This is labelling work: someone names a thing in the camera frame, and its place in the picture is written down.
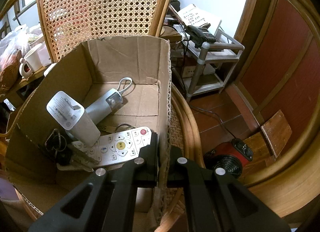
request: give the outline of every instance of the white mug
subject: white mug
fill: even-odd
[[[42,67],[42,63],[40,61],[39,55],[37,53],[37,49],[41,46],[41,44],[37,44],[33,47],[24,58],[20,59],[20,68],[19,72],[22,77],[29,78],[30,75],[39,70]]]

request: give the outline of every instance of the telephone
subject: telephone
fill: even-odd
[[[190,34],[190,40],[195,43],[195,48],[200,48],[202,43],[215,43],[217,39],[209,32],[207,28],[188,25],[187,33]]]

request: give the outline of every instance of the woven cane webbing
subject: woven cane webbing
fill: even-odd
[[[184,155],[183,134],[181,130],[181,125],[177,113],[172,105],[170,118],[170,142],[171,145],[179,147],[182,150],[182,155]],[[164,199],[166,206],[170,205],[176,192],[177,188],[167,188],[167,192]]]
[[[79,43],[114,35],[147,35],[158,0],[42,0],[57,60]]]

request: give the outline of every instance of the yellow button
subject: yellow button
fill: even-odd
[[[117,143],[117,148],[118,148],[119,150],[124,149],[124,148],[125,148],[125,143],[124,143],[124,142],[118,142],[118,143]]]

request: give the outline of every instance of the remote control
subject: remote control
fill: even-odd
[[[123,163],[138,157],[140,148],[150,144],[151,130],[144,126],[126,130],[119,133],[100,136],[98,141],[92,146],[87,147],[81,141],[71,144],[83,151],[89,157],[98,161],[98,164],[82,159],[83,163],[91,168]],[[61,171],[75,170],[72,165],[61,166],[57,164]]]

